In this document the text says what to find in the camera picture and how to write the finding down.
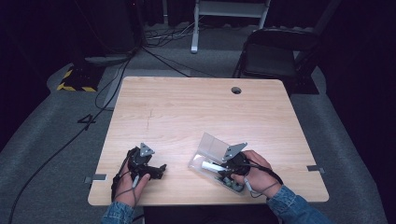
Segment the hand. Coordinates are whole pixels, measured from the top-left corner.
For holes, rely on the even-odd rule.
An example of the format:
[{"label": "hand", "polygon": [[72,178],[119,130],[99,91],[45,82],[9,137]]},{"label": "hand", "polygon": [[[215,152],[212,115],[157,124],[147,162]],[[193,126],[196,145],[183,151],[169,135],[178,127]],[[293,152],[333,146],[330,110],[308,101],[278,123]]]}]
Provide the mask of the hand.
[{"label": "hand", "polygon": [[116,190],[116,197],[114,199],[115,202],[125,203],[131,207],[135,207],[137,202],[142,195],[143,188],[149,182],[149,174],[144,175],[140,180],[137,186],[133,189],[133,183],[131,175],[128,170],[128,161],[125,162],[125,165],[122,167],[121,172],[122,178],[120,179],[119,185]]},{"label": "hand", "polygon": [[[265,158],[263,158],[261,155],[259,155],[257,152],[255,152],[253,150],[247,150],[247,151],[244,151],[243,153],[247,156],[247,158],[249,160],[257,162],[261,166],[272,169],[271,164]],[[242,185],[245,184],[244,178],[246,178],[247,181],[249,182],[250,186],[256,192],[262,193],[267,198],[274,197],[274,195],[276,195],[277,192],[282,187],[277,182],[277,180],[275,178],[273,178],[271,175],[255,168],[255,167],[250,168],[250,171],[247,176],[231,175],[231,178],[234,179],[236,182],[238,182],[238,184],[242,184]]]}]

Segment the clear plastic container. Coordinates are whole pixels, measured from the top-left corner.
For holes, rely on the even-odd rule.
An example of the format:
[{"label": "clear plastic container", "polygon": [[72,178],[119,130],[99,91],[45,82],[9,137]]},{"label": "clear plastic container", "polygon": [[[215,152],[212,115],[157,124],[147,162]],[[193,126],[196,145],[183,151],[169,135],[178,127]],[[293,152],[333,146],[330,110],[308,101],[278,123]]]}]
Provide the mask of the clear plastic container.
[{"label": "clear plastic container", "polygon": [[244,186],[237,184],[231,178],[224,178],[217,173],[218,170],[225,170],[220,165],[223,163],[222,158],[229,146],[209,133],[204,133],[198,150],[189,162],[189,168],[216,181],[226,189],[241,194]]}]

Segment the denim jacket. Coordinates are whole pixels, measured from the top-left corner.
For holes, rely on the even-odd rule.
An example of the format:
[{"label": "denim jacket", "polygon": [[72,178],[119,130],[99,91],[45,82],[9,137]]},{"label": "denim jacket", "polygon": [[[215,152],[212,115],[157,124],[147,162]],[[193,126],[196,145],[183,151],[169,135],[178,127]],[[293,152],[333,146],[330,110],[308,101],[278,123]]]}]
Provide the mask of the denim jacket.
[{"label": "denim jacket", "polygon": [[[301,196],[294,194],[286,186],[282,186],[279,192],[267,201],[274,214],[285,223],[310,224],[332,223],[317,209],[311,207]],[[105,212],[102,223],[131,224],[134,219],[134,209],[127,204],[114,202]]]}]

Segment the table top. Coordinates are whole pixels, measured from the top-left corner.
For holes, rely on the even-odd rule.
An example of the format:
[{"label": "table top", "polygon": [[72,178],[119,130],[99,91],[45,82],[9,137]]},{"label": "table top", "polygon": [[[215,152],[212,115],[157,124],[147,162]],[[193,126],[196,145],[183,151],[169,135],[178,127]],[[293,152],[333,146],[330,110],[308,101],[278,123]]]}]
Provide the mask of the table top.
[{"label": "table top", "polygon": [[307,169],[316,163],[279,80],[126,77],[96,170],[106,181],[93,181],[89,203],[111,204],[112,178],[142,142],[155,151],[148,165],[167,167],[148,182],[140,205],[263,203],[264,196],[238,195],[188,167],[204,133],[229,145],[247,142],[295,193],[309,202],[329,199],[319,171]]}]

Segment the hole in table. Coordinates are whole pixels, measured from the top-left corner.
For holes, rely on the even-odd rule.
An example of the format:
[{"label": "hole in table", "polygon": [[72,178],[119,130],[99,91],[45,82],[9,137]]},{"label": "hole in table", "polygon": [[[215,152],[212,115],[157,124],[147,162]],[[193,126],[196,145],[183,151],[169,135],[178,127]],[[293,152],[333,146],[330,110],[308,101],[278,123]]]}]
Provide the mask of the hole in table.
[{"label": "hole in table", "polygon": [[233,94],[241,94],[242,90],[239,87],[232,87],[231,91],[233,92]]}]

